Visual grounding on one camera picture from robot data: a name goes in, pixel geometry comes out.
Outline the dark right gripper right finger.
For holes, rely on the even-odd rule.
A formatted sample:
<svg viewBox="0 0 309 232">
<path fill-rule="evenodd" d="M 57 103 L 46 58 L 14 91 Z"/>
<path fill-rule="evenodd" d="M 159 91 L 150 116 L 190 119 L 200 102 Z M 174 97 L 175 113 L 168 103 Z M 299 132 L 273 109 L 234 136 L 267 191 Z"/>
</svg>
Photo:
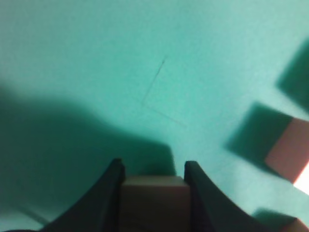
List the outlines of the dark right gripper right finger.
<svg viewBox="0 0 309 232">
<path fill-rule="evenodd" d="M 187 161 L 184 180 L 190 186 L 193 232 L 269 232 L 270 229 L 233 203 L 196 161 Z"/>
</svg>

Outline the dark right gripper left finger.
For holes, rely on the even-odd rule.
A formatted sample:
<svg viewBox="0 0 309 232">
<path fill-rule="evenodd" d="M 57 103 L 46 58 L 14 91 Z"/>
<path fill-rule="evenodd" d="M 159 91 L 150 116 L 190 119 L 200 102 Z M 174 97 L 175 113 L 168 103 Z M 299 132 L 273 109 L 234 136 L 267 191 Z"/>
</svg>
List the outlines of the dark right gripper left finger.
<svg viewBox="0 0 309 232">
<path fill-rule="evenodd" d="M 40 231 L 119 231 L 120 188 L 124 179 L 122 161 L 113 159 L 104 174 L 78 202 Z"/>
</svg>

